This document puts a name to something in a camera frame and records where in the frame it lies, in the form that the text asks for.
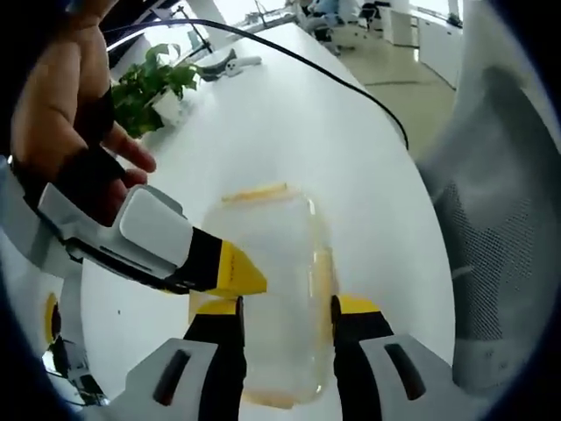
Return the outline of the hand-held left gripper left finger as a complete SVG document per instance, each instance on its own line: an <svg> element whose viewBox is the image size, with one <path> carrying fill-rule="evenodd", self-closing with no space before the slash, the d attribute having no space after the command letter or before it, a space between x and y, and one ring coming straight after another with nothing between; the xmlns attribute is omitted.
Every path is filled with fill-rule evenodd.
<svg viewBox="0 0 561 421"><path fill-rule="evenodd" d="M126 376L127 420L237 420L246 377L243 299L210 300L181 339Z"/></svg>

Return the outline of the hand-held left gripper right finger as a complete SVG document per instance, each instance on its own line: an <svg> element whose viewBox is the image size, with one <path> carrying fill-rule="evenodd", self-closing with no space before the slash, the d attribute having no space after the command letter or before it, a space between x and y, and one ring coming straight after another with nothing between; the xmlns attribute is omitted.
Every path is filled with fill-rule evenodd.
<svg viewBox="0 0 561 421"><path fill-rule="evenodd" d="M452 420L451 368L409 335L396 335L366 298L331 298L334 374L344 420Z"/></svg>

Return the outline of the person's right hand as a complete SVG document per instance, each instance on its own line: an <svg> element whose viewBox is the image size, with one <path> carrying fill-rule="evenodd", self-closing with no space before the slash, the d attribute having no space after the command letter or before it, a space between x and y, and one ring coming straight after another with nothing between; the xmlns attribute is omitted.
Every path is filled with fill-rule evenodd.
<svg viewBox="0 0 561 421"><path fill-rule="evenodd" d="M102 18L73 15L47 44L13 114L11 155L31 205L52 184L109 226L156 162L112 116Z"/></svg>

